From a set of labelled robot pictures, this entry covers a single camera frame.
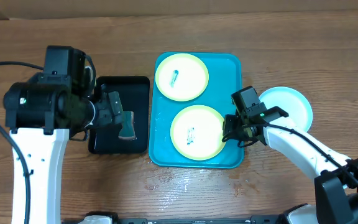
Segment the yellow plate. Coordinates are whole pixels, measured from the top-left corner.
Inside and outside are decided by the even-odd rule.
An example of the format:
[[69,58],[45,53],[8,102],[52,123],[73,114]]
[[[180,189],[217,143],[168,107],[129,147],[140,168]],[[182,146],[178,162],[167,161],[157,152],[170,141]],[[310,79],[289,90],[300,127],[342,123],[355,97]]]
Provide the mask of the yellow plate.
[[191,54],[171,55],[155,71],[158,90],[175,101],[188,101],[200,96],[208,80],[208,69],[204,62]]
[[181,110],[171,125],[171,140],[177,151],[197,161],[218,155],[225,142],[223,117],[209,106],[194,105]]

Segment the black container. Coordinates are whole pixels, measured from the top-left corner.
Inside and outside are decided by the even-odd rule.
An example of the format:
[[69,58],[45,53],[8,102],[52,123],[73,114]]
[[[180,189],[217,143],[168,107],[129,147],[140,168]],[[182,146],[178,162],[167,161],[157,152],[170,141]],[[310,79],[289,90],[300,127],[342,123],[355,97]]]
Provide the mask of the black container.
[[88,149],[93,154],[138,154],[147,150],[149,142],[149,93],[150,80],[147,77],[99,77],[94,89],[98,100],[101,88],[118,91],[124,111],[134,112],[136,139],[125,141],[118,138],[121,125],[91,129]]

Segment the white plate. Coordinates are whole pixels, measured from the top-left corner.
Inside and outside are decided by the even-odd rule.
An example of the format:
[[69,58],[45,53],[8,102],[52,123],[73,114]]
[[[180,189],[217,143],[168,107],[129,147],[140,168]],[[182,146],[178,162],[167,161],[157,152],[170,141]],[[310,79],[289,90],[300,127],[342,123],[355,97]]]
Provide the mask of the white plate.
[[180,154],[189,159],[210,159],[218,155],[225,145],[222,142],[223,121],[222,115],[209,106],[189,106],[172,121],[172,143]]
[[265,103],[267,109],[279,106],[285,110],[295,124],[308,131],[313,121],[311,105],[299,91],[289,87],[278,86],[264,91],[259,100]]
[[200,96],[208,79],[208,69],[204,62],[191,54],[171,55],[155,71],[158,90],[175,101],[188,101]]

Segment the teal brush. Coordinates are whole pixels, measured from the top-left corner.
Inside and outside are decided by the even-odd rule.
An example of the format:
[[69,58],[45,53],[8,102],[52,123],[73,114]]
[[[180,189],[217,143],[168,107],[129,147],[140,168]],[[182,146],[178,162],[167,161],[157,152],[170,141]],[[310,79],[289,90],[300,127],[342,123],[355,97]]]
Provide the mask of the teal brush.
[[122,117],[122,129],[118,134],[118,138],[127,141],[135,140],[134,112],[124,111],[124,116]]

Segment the tabletop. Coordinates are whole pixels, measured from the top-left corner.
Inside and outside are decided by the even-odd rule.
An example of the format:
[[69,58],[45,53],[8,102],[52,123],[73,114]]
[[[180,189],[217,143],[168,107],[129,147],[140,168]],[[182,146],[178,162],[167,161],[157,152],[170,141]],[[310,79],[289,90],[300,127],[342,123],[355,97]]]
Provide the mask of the tabletop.
[[[143,75],[151,84],[164,52],[234,54],[244,86],[259,94],[274,86],[299,90],[313,107],[309,133],[358,157],[358,11],[0,21],[0,61],[42,66],[48,45],[83,50],[98,76]],[[35,72],[0,67],[2,125],[5,92]],[[62,218],[93,210],[122,218],[247,217],[314,203],[312,181],[260,143],[245,149],[244,161],[231,170],[159,167],[147,153],[99,156],[87,147],[67,145]],[[12,151],[0,136],[0,223],[10,223],[12,188]]]

